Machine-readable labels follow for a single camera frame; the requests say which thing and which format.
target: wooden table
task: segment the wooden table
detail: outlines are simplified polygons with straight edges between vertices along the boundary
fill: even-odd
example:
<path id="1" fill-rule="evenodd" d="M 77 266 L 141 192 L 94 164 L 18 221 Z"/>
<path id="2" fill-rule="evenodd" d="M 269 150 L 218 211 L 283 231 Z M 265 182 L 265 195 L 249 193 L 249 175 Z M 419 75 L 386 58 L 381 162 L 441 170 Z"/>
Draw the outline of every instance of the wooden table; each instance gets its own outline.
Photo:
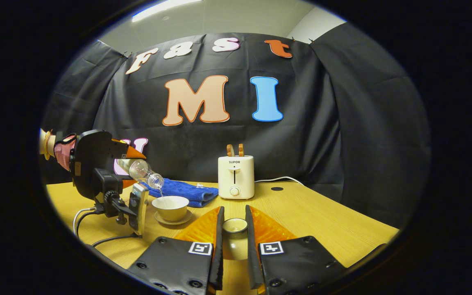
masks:
<path id="1" fill-rule="evenodd" d="M 217 187 L 217 183 L 201 183 Z M 283 187 L 273 191 L 272 187 Z M 121 198 L 128 200 L 132 187 L 124 189 Z M 72 231 L 77 211 L 93 206 L 92 200 L 82 197 L 72 183 L 47 185 L 54 207 L 60 218 Z M 168 226 L 154 218 L 156 209 L 147 206 L 143 239 L 118 239 L 108 241 L 96 248 L 123 268 L 128 268 L 159 236 L 175 237 L 199 216 L 218 206 L 225 207 L 225 219 L 245 218 L 245 205 L 266 213 L 298 237 L 314 236 L 345 267 L 351 266 L 382 243 L 387 243 L 398 229 L 378 222 L 347 208 L 296 182 L 256 183 L 255 195 L 250 200 L 225 200 L 216 197 L 204 208 L 189 208 L 193 217 L 188 222 Z M 79 228 L 80 239 L 92 244 L 101 239 L 126 236 L 132 233 L 128 225 L 119 225 L 116 218 L 105 215 L 85 217 Z M 247 260 L 223 262 L 223 291 L 217 295 L 256 294 L 248 290 Z"/>

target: black cable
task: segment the black cable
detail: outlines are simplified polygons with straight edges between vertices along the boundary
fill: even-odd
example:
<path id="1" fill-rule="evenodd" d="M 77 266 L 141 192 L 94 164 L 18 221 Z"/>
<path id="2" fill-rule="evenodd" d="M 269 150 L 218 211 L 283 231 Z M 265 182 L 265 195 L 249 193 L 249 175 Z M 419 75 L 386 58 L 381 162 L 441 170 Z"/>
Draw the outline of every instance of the black cable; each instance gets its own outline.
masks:
<path id="1" fill-rule="evenodd" d="M 96 247 L 97 245 L 99 245 L 100 243 L 105 243 L 107 241 L 112 241 L 112 240 L 117 240 L 117 239 L 124 239 L 124 238 L 137 238 L 139 237 L 136 233 L 132 233 L 128 236 L 121 236 L 121 237 L 112 237 L 112 238 L 107 238 L 107 239 L 103 239 L 101 241 L 97 241 L 96 243 L 93 243 L 92 244 L 92 247 Z"/>
<path id="2" fill-rule="evenodd" d="M 91 215 L 91 214 L 97 214 L 95 211 L 91 212 L 86 212 L 83 215 L 81 215 L 81 218 L 77 221 L 77 225 L 75 226 L 75 236 L 79 238 L 79 225 L 81 224 L 81 221 L 85 216 Z"/>

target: power cord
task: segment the power cord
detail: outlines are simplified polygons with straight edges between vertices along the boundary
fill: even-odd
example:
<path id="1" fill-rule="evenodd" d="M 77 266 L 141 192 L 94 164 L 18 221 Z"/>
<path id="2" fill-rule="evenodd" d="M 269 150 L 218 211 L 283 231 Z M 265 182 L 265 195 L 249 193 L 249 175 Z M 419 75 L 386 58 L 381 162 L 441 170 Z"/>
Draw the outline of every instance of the power cord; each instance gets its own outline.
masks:
<path id="1" fill-rule="evenodd" d="M 255 181 L 255 183 L 256 183 L 256 182 L 264 182 L 264 181 L 275 181 L 275 180 L 278 180 L 278 179 L 291 179 L 291 180 L 294 180 L 294 181 L 296 181 L 297 183 L 303 185 L 303 183 L 301 183 L 301 182 L 297 181 L 296 179 L 294 179 L 294 178 L 292 178 L 292 177 L 289 177 L 289 176 L 282 176 L 282 177 L 278 177 L 277 179 L 262 179 L 262 180 L 257 180 L 257 181 Z"/>
<path id="2" fill-rule="evenodd" d="M 141 237 L 139 235 L 137 235 L 136 233 L 132 233 L 128 236 L 120 236 L 120 237 L 112 237 L 112 238 L 107 238 L 107 239 L 103 239 L 101 241 L 97 241 L 96 243 L 93 243 L 92 244 L 92 247 L 96 247 L 97 245 L 99 245 L 100 243 L 105 243 L 107 241 L 112 241 L 112 240 L 117 240 L 117 239 L 125 239 L 125 238 L 137 238 L 137 237 Z"/>
<path id="3" fill-rule="evenodd" d="M 77 225 L 75 226 L 75 236 L 79 238 L 79 225 L 81 224 L 81 221 L 83 218 L 92 215 L 92 214 L 97 214 L 95 211 L 87 212 L 84 213 L 84 215 L 81 216 L 81 218 L 77 221 Z"/>
<path id="4" fill-rule="evenodd" d="M 81 212 L 91 211 L 91 210 L 96 210 L 96 207 L 90 207 L 90 208 L 87 208 L 87 209 L 81 209 L 80 211 L 77 211 L 77 213 L 74 216 L 74 220 L 73 220 L 73 233 L 74 234 L 75 234 L 75 221 L 77 220 L 77 217 L 81 214 Z"/>

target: ceiling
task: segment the ceiling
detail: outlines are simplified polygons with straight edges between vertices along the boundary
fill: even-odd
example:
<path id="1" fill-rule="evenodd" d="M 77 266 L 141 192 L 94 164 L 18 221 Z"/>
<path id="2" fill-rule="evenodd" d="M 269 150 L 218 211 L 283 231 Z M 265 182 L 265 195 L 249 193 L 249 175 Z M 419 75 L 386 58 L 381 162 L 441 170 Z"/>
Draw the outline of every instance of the ceiling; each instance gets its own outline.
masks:
<path id="1" fill-rule="evenodd" d="M 287 37 L 314 7 L 301 0 L 203 0 L 135 23 L 129 17 L 98 39 L 128 55 L 165 41 L 209 33 L 253 32 Z"/>

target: white toaster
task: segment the white toaster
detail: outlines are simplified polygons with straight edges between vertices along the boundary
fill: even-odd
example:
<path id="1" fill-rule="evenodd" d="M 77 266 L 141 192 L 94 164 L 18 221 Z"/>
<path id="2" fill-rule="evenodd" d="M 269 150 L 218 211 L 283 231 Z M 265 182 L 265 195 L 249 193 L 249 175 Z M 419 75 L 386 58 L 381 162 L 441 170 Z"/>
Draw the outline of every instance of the white toaster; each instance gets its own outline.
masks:
<path id="1" fill-rule="evenodd" d="M 224 199 L 247 200 L 254 196 L 254 157 L 218 158 L 218 194 Z"/>

